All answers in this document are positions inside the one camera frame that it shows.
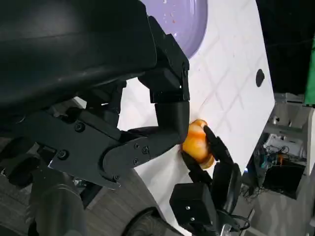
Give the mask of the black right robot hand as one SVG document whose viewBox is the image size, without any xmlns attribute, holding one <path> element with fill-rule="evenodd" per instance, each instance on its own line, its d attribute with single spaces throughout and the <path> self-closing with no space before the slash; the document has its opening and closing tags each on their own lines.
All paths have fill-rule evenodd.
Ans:
<svg viewBox="0 0 315 236">
<path fill-rule="evenodd" d="M 210 146 L 210 152 L 216 164 L 213 176 L 202 170 L 191 155 L 182 151 L 182 158 L 189 169 L 189 176 L 193 182 L 202 182 L 210 190 L 212 201 L 216 209 L 231 214 L 236 207 L 241 190 L 241 171 L 239 165 L 233 162 L 228 148 L 213 131 L 204 126 L 206 143 Z"/>
</svg>

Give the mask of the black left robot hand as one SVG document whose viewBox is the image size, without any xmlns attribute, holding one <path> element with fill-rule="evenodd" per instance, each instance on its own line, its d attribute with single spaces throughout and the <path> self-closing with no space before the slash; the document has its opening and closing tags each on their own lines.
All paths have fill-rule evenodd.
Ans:
<svg viewBox="0 0 315 236">
<path fill-rule="evenodd" d="M 3 0 L 0 134 L 7 157 L 38 143 L 48 167 L 114 189 L 119 177 L 181 144 L 189 61 L 138 0 Z M 157 126 L 118 129 L 123 89 L 150 91 Z"/>
</svg>

